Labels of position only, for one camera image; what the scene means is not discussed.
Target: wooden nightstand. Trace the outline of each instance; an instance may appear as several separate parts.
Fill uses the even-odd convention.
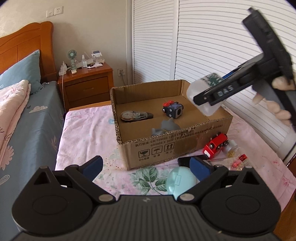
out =
[[[109,90],[114,87],[113,69],[106,63],[99,68],[80,68],[76,74],[64,75],[64,99],[66,111],[70,108],[110,100]],[[58,80],[63,96],[62,76]]]

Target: pillow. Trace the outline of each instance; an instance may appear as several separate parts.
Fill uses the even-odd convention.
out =
[[[22,80],[28,80],[31,84],[30,94],[39,91],[41,89],[39,56],[40,51],[36,50],[1,74],[0,89],[16,84]]]

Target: bed sheet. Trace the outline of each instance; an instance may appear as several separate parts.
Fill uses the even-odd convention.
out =
[[[64,107],[56,82],[30,95],[10,138],[0,167],[0,240],[10,240],[18,229],[11,208],[26,183],[40,167],[55,168],[63,129]]]
[[[256,163],[257,172],[283,210],[296,188],[296,178],[251,126],[228,111],[233,115],[227,133],[228,138],[242,146],[246,150],[246,155]],[[193,153],[195,154],[201,154],[201,150]],[[103,158],[104,166],[102,172],[94,179],[94,183],[116,198],[121,194],[167,194],[166,178],[169,172],[178,166],[177,159],[174,159],[154,167],[126,171],[116,141],[111,106],[68,112],[57,155],[56,170],[63,170],[71,164],[82,165],[96,155]]]

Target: gray toy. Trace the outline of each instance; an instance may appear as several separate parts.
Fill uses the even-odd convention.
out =
[[[152,128],[152,136],[164,134],[168,131],[181,130],[181,128],[174,122],[174,119],[163,120],[160,129]]]

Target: white louvered door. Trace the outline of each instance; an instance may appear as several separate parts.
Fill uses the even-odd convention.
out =
[[[242,24],[251,6],[269,20],[295,63],[296,11],[285,0],[180,0],[175,79],[192,82],[211,72],[223,76],[261,53]],[[248,88],[228,98],[225,105],[247,121],[284,159],[296,134],[267,110],[265,102],[252,104],[254,94]]]
[[[170,79],[174,0],[133,1],[134,82]]]

